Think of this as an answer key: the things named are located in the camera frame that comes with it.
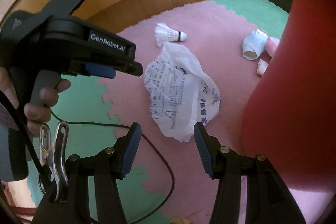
metal clamp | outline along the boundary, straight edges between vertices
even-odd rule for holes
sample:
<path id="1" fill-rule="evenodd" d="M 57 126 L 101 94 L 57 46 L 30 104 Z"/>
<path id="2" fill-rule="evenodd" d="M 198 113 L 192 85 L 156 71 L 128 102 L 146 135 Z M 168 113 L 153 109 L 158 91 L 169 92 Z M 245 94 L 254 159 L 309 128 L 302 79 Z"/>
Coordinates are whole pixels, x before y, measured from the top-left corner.
<path id="1" fill-rule="evenodd" d="M 64 168 L 65 149 L 68 139 L 69 126 L 66 122 L 59 122 L 53 142 L 51 143 L 50 128 L 46 123 L 41 125 L 40 132 L 40 162 L 46 175 L 54 176 L 56 182 L 55 202 L 65 200 L 68 188 L 68 177 Z M 43 194 L 46 193 L 46 186 L 43 184 L 39 174 L 38 182 Z"/>

red trash bin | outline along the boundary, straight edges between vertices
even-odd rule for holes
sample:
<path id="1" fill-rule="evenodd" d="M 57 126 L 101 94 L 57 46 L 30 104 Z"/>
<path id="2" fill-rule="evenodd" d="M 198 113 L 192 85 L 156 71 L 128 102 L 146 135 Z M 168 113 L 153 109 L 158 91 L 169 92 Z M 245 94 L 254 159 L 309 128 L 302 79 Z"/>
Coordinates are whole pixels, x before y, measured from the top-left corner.
<path id="1" fill-rule="evenodd" d="M 293 0 L 241 130 L 289 187 L 336 190 L 336 0 Z"/>

metal bolt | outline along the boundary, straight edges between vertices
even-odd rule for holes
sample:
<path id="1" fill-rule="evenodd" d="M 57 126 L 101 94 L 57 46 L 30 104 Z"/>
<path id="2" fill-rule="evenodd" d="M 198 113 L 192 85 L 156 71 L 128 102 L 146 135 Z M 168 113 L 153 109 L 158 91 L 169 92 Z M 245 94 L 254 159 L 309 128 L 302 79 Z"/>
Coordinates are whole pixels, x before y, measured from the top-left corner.
<path id="1" fill-rule="evenodd" d="M 221 151 L 222 153 L 226 154 L 226 153 L 229 153 L 229 152 L 230 152 L 230 149 L 229 149 L 227 146 L 222 146 L 222 147 L 220 148 L 220 151 Z"/>
<path id="2" fill-rule="evenodd" d="M 105 153 L 106 154 L 112 154 L 114 153 L 115 149 L 112 146 L 109 146 L 107 148 L 105 148 Z"/>
<path id="3" fill-rule="evenodd" d="M 266 160 L 267 158 L 266 158 L 266 156 L 263 155 L 263 154 L 258 154 L 258 155 L 257 155 L 257 159 L 260 160 L 260 161 L 264 161 L 264 160 Z"/>
<path id="4" fill-rule="evenodd" d="M 73 154 L 73 155 L 71 155 L 71 156 L 69 157 L 69 161 L 75 161 L 75 160 L 77 160 L 77 159 L 78 159 L 78 156 L 75 155 L 75 154 Z"/>

trash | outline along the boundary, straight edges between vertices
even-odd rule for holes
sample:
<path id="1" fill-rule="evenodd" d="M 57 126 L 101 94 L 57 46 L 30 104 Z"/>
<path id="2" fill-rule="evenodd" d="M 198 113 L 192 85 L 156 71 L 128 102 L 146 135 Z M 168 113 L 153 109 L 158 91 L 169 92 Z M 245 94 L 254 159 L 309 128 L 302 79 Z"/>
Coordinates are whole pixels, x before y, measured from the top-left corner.
<path id="1" fill-rule="evenodd" d="M 206 124 L 219 111 L 218 87 L 181 44 L 163 45 L 161 54 L 148 65 L 144 83 L 152 118 L 166 137 L 188 142 L 195 123 Z"/>
<path id="2" fill-rule="evenodd" d="M 248 60 L 257 59 L 265 50 L 268 36 L 260 31 L 251 32 L 243 41 L 243 57 Z"/>
<path id="3" fill-rule="evenodd" d="M 258 62 L 257 74 L 259 74 L 260 76 L 263 76 L 267 67 L 268 67 L 268 63 L 260 59 Z"/>
<path id="4" fill-rule="evenodd" d="M 266 45 L 265 45 L 265 50 L 268 52 L 268 54 L 273 57 L 275 50 L 277 49 L 279 44 L 279 39 L 275 37 L 269 37 L 267 39 Z"/>
<path id="5" fill-rule="evenodd" d="M 187 39 L 185 32 L 175 31 L 165 23 L 157 23 L 155 28 L 156 45 L 162 47 L 165 42 L 182 42 Z"/>

human hand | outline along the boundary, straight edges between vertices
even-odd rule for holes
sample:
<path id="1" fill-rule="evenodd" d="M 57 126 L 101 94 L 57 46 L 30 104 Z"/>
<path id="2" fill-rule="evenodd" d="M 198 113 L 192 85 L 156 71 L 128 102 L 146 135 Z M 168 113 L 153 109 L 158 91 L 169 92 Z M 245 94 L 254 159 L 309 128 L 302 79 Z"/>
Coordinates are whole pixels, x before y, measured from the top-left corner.
<path id="1" fill-rule="evenodd" d="M 27 127 L 35 136 L 40 136 L 40 127 L 43 122 L 51 119 L 50 107 L 53 107 L 58 102 L 58 93 L 70 88 L 70 81 L 61 79 L 55 89 L 43 88 L 40 91 L 41 101 L 44 106 L 37 106 L 27 103 L 24 107 L 24 112 L 27 117 Z M 16 96 L 14 85 L 9 77 L 8 71 L 0 67 L 0 90 L 7 96 L 15 108 L 19 107 L 19 101 Z"/>

